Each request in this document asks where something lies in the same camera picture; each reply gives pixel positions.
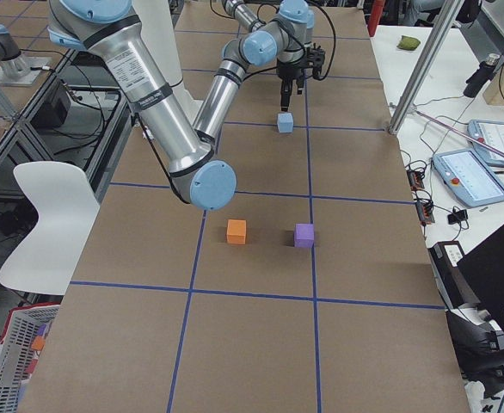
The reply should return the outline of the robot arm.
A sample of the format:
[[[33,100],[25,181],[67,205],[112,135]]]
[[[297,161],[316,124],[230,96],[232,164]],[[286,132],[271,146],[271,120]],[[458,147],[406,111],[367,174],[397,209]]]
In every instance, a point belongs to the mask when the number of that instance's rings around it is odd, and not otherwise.
[[[312,56],[311,35],[314,13],[305,1],[283,1],[269,22],[262,22],[243,1],[223,1],[226,14],[248,30],[243,37],[224,47],[222,62],[216,71],[206,99],[194,120],[199,138],[215,143],[230,105],[251,65],[261,67],[276,61],[281,80],[280,108],[290,106],[292,90],[300,95],[306,68]]]
[[[52,41],[100,57],[166,153],[173,192],[203,210],[224,207],[237,185],[215,158],[213,133],[193,126],[199,104],[178,82],[180,61],[166,1],[51,1]]]

